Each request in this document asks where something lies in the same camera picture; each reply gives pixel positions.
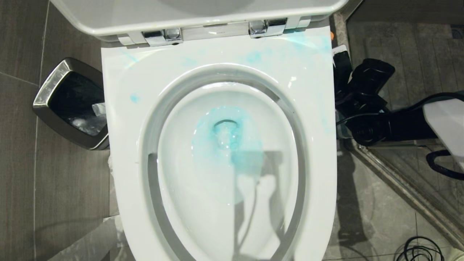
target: blue cleaning residue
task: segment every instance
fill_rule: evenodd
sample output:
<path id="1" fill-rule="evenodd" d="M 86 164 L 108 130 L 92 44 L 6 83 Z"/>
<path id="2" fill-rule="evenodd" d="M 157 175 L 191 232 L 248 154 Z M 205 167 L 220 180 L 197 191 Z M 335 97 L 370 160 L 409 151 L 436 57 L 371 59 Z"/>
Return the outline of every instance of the blue cleaning residue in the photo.
<path id="1" fill-rule="evenodd" d="M 198 121 L 192 138 L 192 156 L 199 175 L 212 181 L 205 184 L 205 189 L 220 194 L 217 188 L 234 185 L 224 174 L 228 170 L 235 176 L 232 182 L 236 182 L 239 175 L 258 182 L 264 154 L 258 128 L 251 116 L 239 107 L 222 106 L 212 108 Z M 242 200 L 243 195 L 236 190 L 234 203 Z"/>
<path id="2" fill-rule="evenodd" d="M 140 102 L 140 96 L 137 93 L 132 93 L 129 98 L 133 103 Z"/>

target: blue stain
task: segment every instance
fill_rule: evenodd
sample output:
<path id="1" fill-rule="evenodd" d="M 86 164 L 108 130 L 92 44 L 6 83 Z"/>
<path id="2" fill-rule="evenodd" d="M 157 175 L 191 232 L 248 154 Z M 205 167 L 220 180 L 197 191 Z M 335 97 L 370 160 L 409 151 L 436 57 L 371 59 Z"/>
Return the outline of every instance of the blue stain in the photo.
<path id="1" fill-rule="evenodd" d="M 212 108 L 197 123 L 192 138 L 192 156 L 197 166 L 214 170 L 221 182 L 222 169 L 232 166 L 234 175 L 251 177 L 256 183 L 263 166 L 263 144 L 251 116 L 235 106 Z M 235 203 L 242 201 L 235 194 Z"/>
<path id="2" fill-rule="evenodd" d="M 136 93 L 132 93 L 130 95 L 130 100 L 133 102 L 133 103 L 139 103 L 140 102 L 140 96 Z"/>
<path id="3" fill-rule="evenodd" d="M 191 66 L 195 66 L 197 63 L 198 62 L 192 58 L 184 57 L 181 65 L 191 67 Z"/>
<path id="4" fill-rule="evenodd" d="M 137 58 L 135 58 L 132 54 L 128 53 L 128 52 L 125 52 L 123 50 L 121 50 L 121 52 L 129 59 L 131 59 L 134 63 L 138 63 L 139 60 Z"/>
<path id="5" fill-rule="evenodd" d="M 246 56 L 246 61 L 250 64 L 261 63 L 263 61 L 263 55 L 259 51 L 252 51 Z"/>

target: trash can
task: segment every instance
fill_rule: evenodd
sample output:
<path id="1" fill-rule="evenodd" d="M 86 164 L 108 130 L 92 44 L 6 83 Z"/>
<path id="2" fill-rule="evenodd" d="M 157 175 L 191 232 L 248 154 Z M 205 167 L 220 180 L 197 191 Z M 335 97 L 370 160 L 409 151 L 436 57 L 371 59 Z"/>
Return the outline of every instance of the trash can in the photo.
<path id="1" fill-rule="evenodd" d="M 102 73 L 65 58 L 50 73 L 32 104 L 50 128 L 88 150 L 109 148 Z"/>

